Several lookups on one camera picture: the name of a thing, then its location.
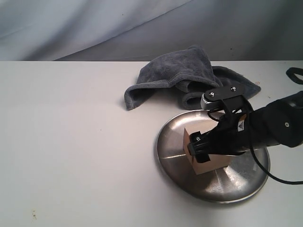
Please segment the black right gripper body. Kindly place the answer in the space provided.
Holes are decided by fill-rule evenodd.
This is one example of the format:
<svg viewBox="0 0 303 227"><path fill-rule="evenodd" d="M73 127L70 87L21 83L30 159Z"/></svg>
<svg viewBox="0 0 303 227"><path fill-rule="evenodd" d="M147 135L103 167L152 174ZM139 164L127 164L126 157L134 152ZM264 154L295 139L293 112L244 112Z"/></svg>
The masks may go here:
<svg viewBox="0 0 303 227"><path fill-rule="evenodd" d="M239 156L258 148L258 117L236 114L230 121L220 118L217 126L201 135L201 154Z"/></svg>

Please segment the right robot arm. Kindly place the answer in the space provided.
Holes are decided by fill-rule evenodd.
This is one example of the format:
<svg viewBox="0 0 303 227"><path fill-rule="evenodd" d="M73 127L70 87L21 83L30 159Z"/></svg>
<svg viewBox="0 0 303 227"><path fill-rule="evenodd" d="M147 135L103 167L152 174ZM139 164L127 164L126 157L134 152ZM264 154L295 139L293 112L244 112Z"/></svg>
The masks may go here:
<svg viewBox="0 0 303 227"><path fill-rule="evenodd" d="M215 111L224 110L218 124L205 133L189 136L187 149L198 163L211 155L239 156L252 149L284 145L290 148L303 143L303 93L278 99L253 110L242 96L219 100Z"/></svg>

